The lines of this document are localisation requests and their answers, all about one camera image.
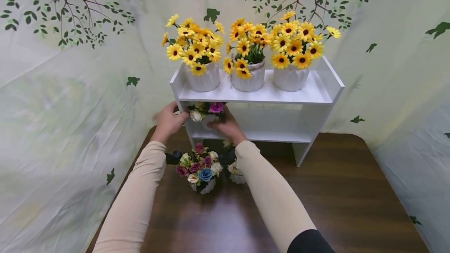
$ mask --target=black sleeve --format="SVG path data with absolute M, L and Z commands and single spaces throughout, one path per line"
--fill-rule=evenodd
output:
M 335 253 L 318 230 L 305 230 L 291 242 L 287 253 Z

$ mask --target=fabric backdrop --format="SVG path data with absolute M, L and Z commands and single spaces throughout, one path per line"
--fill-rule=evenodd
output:
M 450 247 L 448 0 L 54 1 L 0 0 L 2 252 L 86 250 L 173 100 L 168 18 L 211 26 L 208 8 L 224 40 L 237 18 L 286 8 L 339 27 L 325 54 L 346 89 L 323 132 L 363 138 L 430 250 Z

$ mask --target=purple rose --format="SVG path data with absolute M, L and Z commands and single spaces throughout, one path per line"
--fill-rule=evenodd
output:
M 211 164 L 213 163 L 213 160 L 211 159 L 211 156 L 207 156 L 203 159 L 203 163 L 206 167 L 211 167 Z
M 198 162 L 194 162 L 191 167 L 189 168 L 189 171 L 191 173 L 196 173 L 200 169 L 200 164 Z
M 175 168 L 175 171 L 176 171 L 176 173 L 180 176 L 180 177 L 184 177 L 184 176 L 187 176 L 187 172 L 188 172 L 188 170 L 186 169 L 186 167 L 183 167 L 183 166 L 177 166 L 176 168 Z
M 195 148 L 194 148 L 196 153 L 202 154 L 205 150 L 205 148 L 203 147 L 202 143 L 197 143 L 195 144 Z
M 211 103 L 209 107 L 209 112 L 213 114 L 218 114 L 224 109 L 224 103 Z

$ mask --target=right hand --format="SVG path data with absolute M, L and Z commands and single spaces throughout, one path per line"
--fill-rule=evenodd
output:
M 219 120 L 212 121 L 207 124 L 209 128 L 217 129 L 222 134 L 224 134 L 229 140 L 232 141 L 234 146 L 238 146 L 243 141 L 247 141 L 247 137 L 245 137 L 242 130 L 239 128 L 236 119 L 231 114 L 230 110 L 227 106 L 224 107 L 225 112 L 225 122 L 220 122 Z

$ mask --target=hand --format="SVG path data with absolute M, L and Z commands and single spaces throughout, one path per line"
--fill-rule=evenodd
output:
M 238 123 L 236 122 L 236 119 L 234 119 L 234 116 L 231 114 L 230 110 L 227 106 L 224 107 L 225 112 L 225 122 L 220 122 L 219 120 L 212 121 L 208 123 L 209 128 L 215 128 L 222 132 L 227 138 L 229 138 L 234 146 L 238 146 L 243 141 L 248 140 L 247 137 L 245 137 L 242 130 L 239 128 Z
M 156 131 L 154 132 L 150 141 L 159 141 L 166 144 L 170 136 L 175 134 L 183 123 L 188 119 L 189 112 L 184 111 L 181 114 L 174 114 L 178 111 L 177 102 L 173 101 L 164 106 L 162 110 L 154 116 L 157 122 Z

